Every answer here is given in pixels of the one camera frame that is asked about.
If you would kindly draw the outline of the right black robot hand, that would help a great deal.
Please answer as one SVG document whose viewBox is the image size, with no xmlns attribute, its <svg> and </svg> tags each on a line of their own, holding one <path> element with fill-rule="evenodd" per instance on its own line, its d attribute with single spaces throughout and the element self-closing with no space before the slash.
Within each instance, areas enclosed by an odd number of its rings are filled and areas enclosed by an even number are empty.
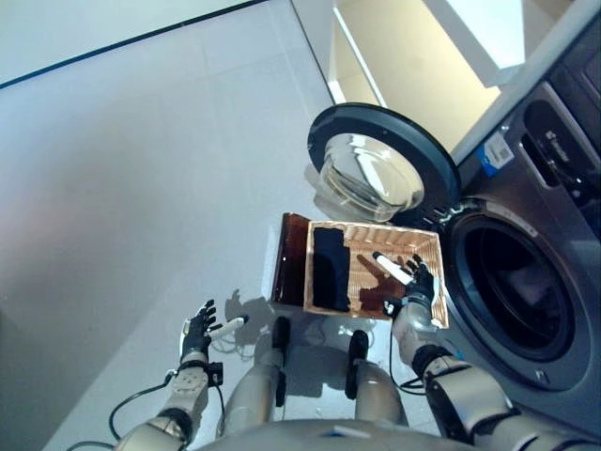
<svg viewBox="0 0 601 451">
<path fill-rule="evenodd" d="M 373 252 L 372 258 L 393 279 L 405 287 L 405 296 L 413 302 L 430 307 L 436 298 L 435 277 L 424 260 L 417 254 L 406 261 L 406 265 L 393 262 L 380 252 Z"/>
</svg>

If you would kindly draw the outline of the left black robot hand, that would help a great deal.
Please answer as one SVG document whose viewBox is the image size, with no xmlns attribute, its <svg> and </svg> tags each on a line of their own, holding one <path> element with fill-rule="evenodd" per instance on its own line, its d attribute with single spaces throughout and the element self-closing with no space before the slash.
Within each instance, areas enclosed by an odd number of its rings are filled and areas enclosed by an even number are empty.
<svg viewBox="0 0 601 451">
<path fill-rule="evenodd" d="M 248 315 L 235 316 L 223 323 L 216 322 L 216 303 L 206 301 L 194 316 L 184 321 L 179 339 L 180 361 L 192 354 L 200 353 L 208 357 L 208 346 L 217 339 L 234 333 L 246 325 Z"/>
</svg>

